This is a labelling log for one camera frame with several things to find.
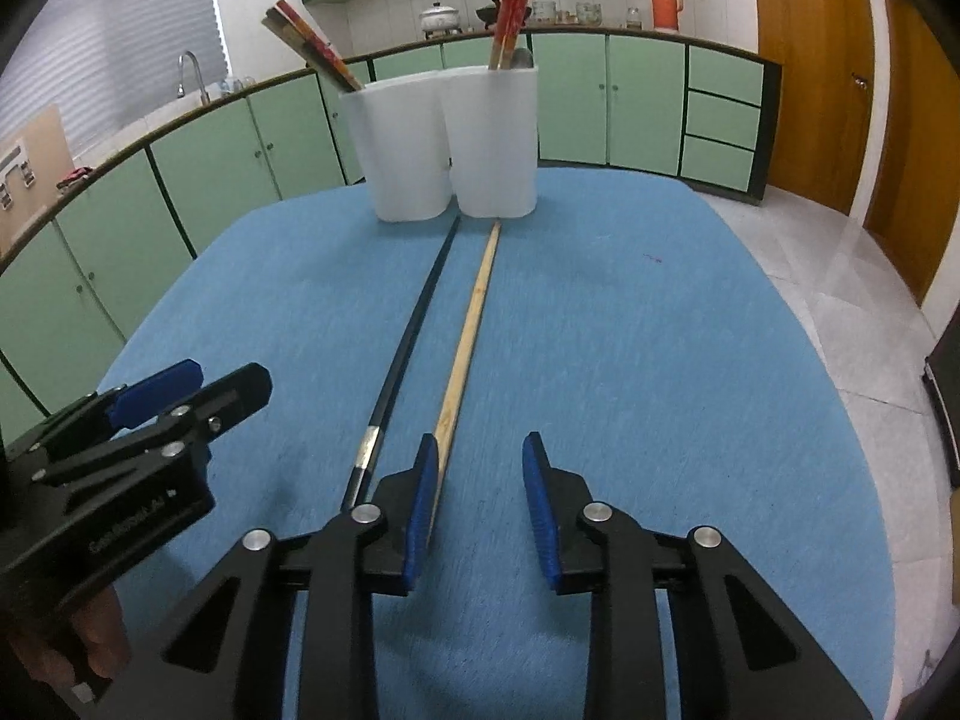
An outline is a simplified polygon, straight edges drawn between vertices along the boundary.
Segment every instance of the blue gripper pad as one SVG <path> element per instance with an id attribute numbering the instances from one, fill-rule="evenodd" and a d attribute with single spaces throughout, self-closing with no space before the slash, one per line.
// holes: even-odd
<path id="1" fill-rule="evenodd" d="M 203 386 L 203 370 L 193 360 L 181 360 L 166 370 L 120 391 L 107 409 L 110 427 L 136 428 Z"/>
<path id="2" fill-rule="evenodd" d="M 560 538 L 557 517 L 550 505 L 544 478 L 544 474 L 550 470 L 550 464 L 545 454 L 541 464 L 538 448 L 542 452 L 539 436 L 529 435 L 523 440 L 523 486 L 527 491 L 527 507 L 530 509 L 530 524 L 534 529 L 536 555 L 539 557 L 541 572 L 544 573 L 550 589 L 556 590 L 560 584 Z"/>
<path id="3" fill-rule="evenodd" d="M 437 440 L 429 433 L 424 434 L 416 450 L 414 469 L 419 469 L 419 479 L 416 480 L 414 502 L 410 508 L 410 519 L 407 520 L 403 552 L 403 584 L 408 592 L 414 589 L 416 579 L 424 570 L 424 555 L 430 538 L 430 519 L 433 517 L 433 501 L 437 495 L 440 473 Z"/>

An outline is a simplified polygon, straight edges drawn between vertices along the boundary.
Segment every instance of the window blind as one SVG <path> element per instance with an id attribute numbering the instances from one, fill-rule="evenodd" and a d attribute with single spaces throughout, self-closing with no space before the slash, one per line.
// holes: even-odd
<path id="1" fill-rule="evenodd" d="M 49 0 L 0 76 L 0 140 L 56 103 L 78 154 L 174 100 L 186 50 L 205 83 L 226 77 L 213 0 Z"/>

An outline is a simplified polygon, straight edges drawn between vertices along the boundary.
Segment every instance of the bundle of chopsticks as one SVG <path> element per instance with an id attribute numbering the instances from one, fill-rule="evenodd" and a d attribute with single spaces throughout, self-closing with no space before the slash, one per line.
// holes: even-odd
<path id="1" fill-rule="evenodd" d="M 311 68 L 329 77 L 345 92 L 363 89 L 326 35 L 315 31 L 286 0 L 269 8 L 263 25 L 291 47 Z"/>
<path id="2" fill-rule="evenodd" d="M 493 48 L 490 52 L 490 70 L 507 70 L 514 58 L 517 35 L 523 25 L 528 0 L 500 0 L 500 12 L 496 17 L 493 33 Z"/>

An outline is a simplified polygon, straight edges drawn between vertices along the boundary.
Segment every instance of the white container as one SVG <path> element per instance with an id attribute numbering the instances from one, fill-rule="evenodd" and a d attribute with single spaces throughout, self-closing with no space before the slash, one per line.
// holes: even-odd
<path id="1" fill-rule="evenodd" d="M 437 85 L 437 72 L 429 71 L 340 95 L 381 220 L 434 218 L 450 204 L 450 151 Z"/>
<path id="2" fill-rule="evenodd" d="M 517 218 L 536 207 L 536 68 L 440 71 L 460 210 Z"/>

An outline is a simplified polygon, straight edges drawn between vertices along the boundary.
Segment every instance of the faucet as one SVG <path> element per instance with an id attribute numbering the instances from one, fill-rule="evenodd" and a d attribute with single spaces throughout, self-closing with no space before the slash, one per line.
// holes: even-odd
<path id="1" fill-rule="evenodd" d="M 190 61 L 193 62 L 193 74 L 197 79 L 197 85 L 200 87 L 200 105 L 210 105 L 210 95 L 206 93 L 206 87 L 203 85 L 203 76 L 200 74 L 200 63 L 197 61 L 197 57 L 194 55 L 194 52 L 184 52 L 179 57 L 179 69 L 181 70 L 181 82 L 176 86 L 176 98 L 179 100 L 186 92 L 184 92 L 184 57 L 189 56 Z"/>

